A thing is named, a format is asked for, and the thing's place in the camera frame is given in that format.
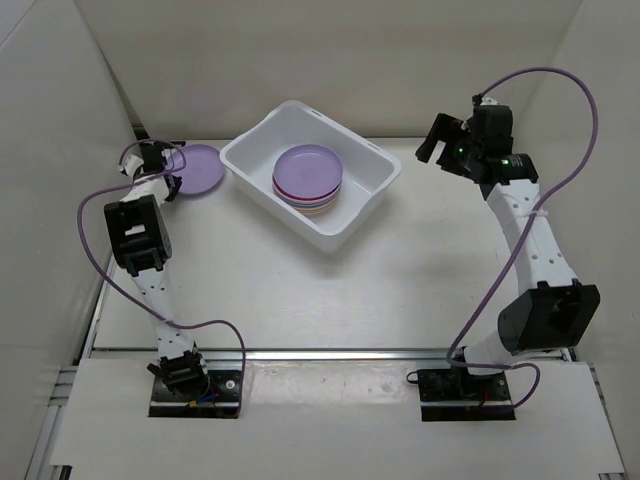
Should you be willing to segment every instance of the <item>white plastic container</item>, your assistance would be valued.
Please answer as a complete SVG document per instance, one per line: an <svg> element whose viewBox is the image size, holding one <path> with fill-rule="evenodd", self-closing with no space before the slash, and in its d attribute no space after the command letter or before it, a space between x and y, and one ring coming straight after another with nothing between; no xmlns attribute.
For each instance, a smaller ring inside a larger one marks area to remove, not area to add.
<svg viewBox="0 0 640 480"><path fill-rule="evenodd" d="M344 167L342 189L327 212L305 217L271 190L276 160L291 147L322 145L333 150ZM380 204L386 188L400 174L400 162L373 143L320 112L284 102L220 153L240 190L313 245L334 252Z"/></svg>

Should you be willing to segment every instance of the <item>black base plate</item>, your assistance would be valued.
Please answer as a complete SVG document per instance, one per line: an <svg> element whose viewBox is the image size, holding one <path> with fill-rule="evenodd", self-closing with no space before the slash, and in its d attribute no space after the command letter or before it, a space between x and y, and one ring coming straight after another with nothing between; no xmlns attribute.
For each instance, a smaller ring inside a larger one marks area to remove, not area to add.
<svg viewBox="0 0 640 480"><path fill-rule="evenodd" d="M239 370L209 370L212 390L218 392L215 402L188 406L190 398L180 393L171 393L156 378L149 402L150 417L178 418L235 418L238 414L238 393L240 392ZM227 382L233 381L233 388Z"/></svg>
<svg viewBox="0 0 640 480"><path fill-rule="evenodd" d="M466 370L448 368L417 374L423 422L516 419L504 372L475 377Z"/></svg>

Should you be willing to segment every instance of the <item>stack of plates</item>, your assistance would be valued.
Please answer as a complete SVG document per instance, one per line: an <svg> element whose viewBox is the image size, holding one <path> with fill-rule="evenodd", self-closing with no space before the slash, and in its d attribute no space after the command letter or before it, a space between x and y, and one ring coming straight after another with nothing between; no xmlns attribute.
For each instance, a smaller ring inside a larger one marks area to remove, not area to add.
<svg viewBox="0 0 640 480"><path fill-rule="evenodd" d="M342 186L342 162L326 147L300 145L283 153L273 169L274 193L304 215L326 212Z"/></svg>

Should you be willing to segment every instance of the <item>robotic arm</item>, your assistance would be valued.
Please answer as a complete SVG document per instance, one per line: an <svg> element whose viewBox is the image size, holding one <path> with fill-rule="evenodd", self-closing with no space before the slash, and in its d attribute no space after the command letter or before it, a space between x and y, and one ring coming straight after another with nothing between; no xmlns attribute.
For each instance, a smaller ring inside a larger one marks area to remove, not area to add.
<svg viewBox="0 0 640 480"><path fill-rule="evenodd" d="M181 178L158 176L165 169L160 148L149 145L142 150L144 160L130 155L120 167L138 185L120 201L105 205L104 215L117 264L131 275L149 308L174 320L177 312L167 271L171 242L160 206L175 198ZM209 377L195 342L186 331L153 316L151 321L158 339L158 362L148 369L170 392L198 398L208 388Z"/></svg>
<svg viewBox="0 0 640 480"><path fill-rule="evenodd" d="M464 348L457 357L466 363L513 365L532 352L575 346L600 303L600 295L595 285L580 283L567 264L546 212L532 211L540 194L538 174L528 155L512 152L511 110L479 95L473 103L473 115L464 122L439 114L416 156L426 163L438 142L444 142L436 163L480 187L511 251L528 217L538 217L515 261L519 297L502 310L493 333ZM464 370L467 387L474 377L501 372L473 367ZM458 383L460 390L468 393L466 386Z"/></svg>

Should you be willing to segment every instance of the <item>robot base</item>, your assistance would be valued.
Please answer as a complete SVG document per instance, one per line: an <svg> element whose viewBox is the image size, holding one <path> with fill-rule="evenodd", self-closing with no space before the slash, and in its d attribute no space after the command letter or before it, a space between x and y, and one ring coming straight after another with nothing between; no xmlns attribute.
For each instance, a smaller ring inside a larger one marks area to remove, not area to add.
<svg viewBox="0 0 640 480"><path fill-rule="evenodd" d="M181 393L171 393L156 378L153 382L150 417L174 418L236 418L238 414L238 394L240 392L239 370L209 370L211 391L217 396L213 400L189 406L194 400Z"/></svg>
<svg viewBox="0 0 640 480"><path fill-rule="evenodd" d="M476 377L466 369L418 370L423 422L515 420L504 372Z"/></svg>

